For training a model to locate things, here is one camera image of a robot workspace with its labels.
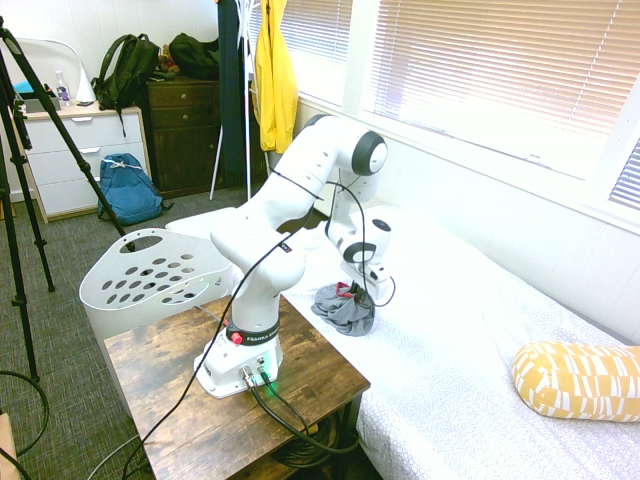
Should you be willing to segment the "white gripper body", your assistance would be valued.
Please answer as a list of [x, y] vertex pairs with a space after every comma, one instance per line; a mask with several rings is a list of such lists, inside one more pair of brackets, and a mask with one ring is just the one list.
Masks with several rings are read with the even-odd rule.
[[374, 300], [387, 298], [393, 290], [390, 270], [382, 263], [357, 264], [342, 260], [340, 268], [359, 286], [363, 287]]

